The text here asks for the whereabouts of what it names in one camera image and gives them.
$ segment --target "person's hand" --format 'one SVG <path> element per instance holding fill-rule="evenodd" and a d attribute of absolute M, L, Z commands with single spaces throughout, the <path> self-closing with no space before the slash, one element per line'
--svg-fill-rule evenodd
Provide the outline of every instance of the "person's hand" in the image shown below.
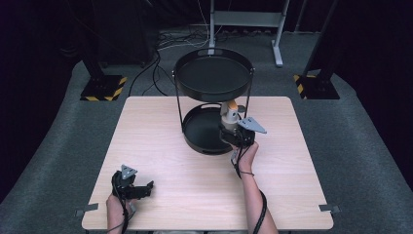
<path fill-rule="evenodd" d="M 241 153 L 242 158 L 238 163 L 238 167 L 241 172 L 252 173 L 252 163 L 255 158 L 255 154 L 258 151 L 259 144 L 255 141 L 250 147 L 244 147 L 243 152 Z M 237 154 L 236 160 L 238 161 L 238 157 L 240 157 L 240 152 Z"/>
<path fill-rule="evenodd" d="M 136 199 L 127 200 L 126 208 L 129 215 L 132 214 L 130 203 L 135 206 Z M 110 230 L 124 221 L 124 209 L 122 208 L 119 198 L 115 197 L 113 194 L 110 194 L 106 200 L 106 209 L 107 209 L 107 229 Z M 122 225 L 109 233 L 122 233 Z"/>

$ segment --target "stand base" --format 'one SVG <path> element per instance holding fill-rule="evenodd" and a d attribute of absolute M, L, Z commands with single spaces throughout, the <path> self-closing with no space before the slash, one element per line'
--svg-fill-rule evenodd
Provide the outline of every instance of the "stand base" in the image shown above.
<path fill-rule="evenodd" d="M 294 81 L 302 99 L 340 99 L 329 80 L 321 80 L 317 76 L 294 75 Z"/>
<path fill-rule="evenodd" d="M 126 81 L 127 78 L 121 75 L 104 75 L 101 80 L 91 79 L 80 100 L 116 100 Z"/>

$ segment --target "black tray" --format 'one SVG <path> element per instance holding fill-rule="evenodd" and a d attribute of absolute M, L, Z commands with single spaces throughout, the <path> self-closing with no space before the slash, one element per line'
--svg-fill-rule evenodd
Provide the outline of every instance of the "black tray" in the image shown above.
<path fill-rule="evenodd" d="M 173 70 L 177 88 L 186 96 L 205 102 L 238 98 L 250 88 L 251 62 L 234 51 L 201 49 L 180 58 Z"/>
<path fill-rule="evenodd" d="M 182 123 L 183 133 L 186 142 L 195 151 L 218 155 L 232 150 L 231 145 L 224 143 L 219 137 L 220 106 L 218 103 L 202 104 L 185 116 Z"/>

